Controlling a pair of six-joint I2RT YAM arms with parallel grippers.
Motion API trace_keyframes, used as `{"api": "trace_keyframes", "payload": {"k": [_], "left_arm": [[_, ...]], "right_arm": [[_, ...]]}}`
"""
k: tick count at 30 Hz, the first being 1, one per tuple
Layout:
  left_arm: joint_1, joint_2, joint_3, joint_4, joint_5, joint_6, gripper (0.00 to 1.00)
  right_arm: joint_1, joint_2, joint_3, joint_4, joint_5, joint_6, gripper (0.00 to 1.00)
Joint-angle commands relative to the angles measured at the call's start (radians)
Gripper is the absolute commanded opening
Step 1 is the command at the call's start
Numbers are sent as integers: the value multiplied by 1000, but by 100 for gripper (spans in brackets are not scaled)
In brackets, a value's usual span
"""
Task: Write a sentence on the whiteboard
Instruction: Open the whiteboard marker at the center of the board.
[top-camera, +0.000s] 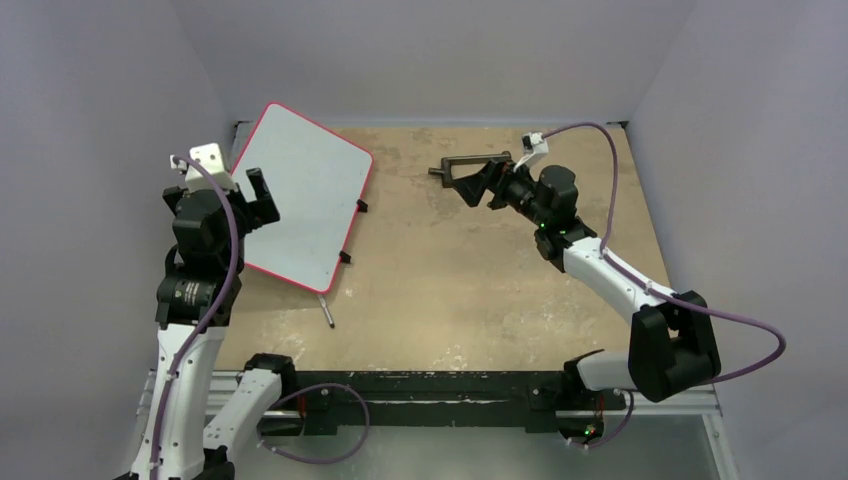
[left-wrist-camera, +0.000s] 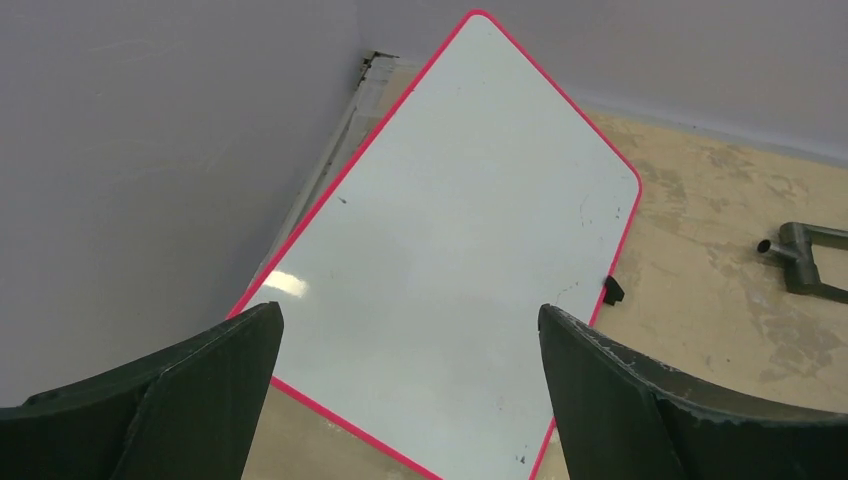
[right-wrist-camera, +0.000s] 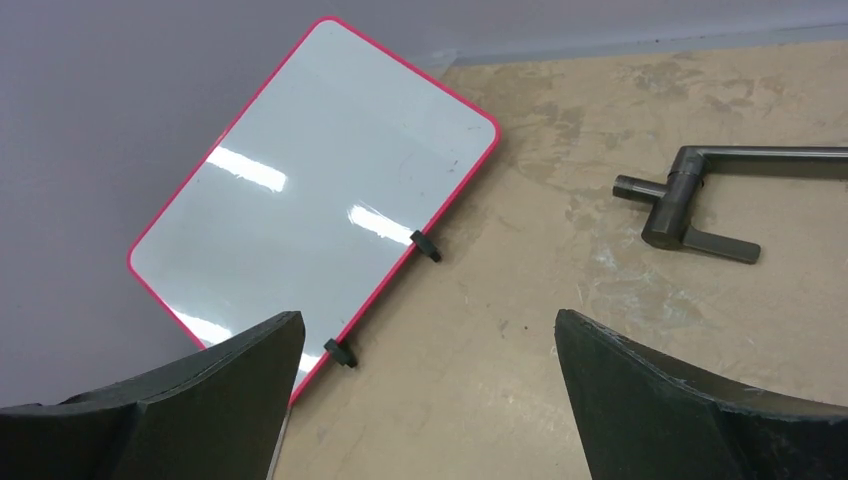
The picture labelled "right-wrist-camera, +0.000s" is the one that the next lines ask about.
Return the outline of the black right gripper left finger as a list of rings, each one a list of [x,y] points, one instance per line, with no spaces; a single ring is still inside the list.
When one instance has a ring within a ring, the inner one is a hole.
[[[59,404],[1,411],[5,479],[263,479],[305,341],[283,312]]]

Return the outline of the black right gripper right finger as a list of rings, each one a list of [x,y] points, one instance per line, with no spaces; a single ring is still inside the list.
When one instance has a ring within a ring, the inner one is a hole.
[[[843,479],[847,410],[759,389],[571,309],[555,342],[595,479]]]

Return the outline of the pink framed whiteboard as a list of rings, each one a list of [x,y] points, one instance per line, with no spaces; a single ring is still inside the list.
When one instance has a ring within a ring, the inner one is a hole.
[[[336,17],[316,21],[131,247],[200,347],[284,310],[293,394],[331,359],[493,153],[497,120]]]

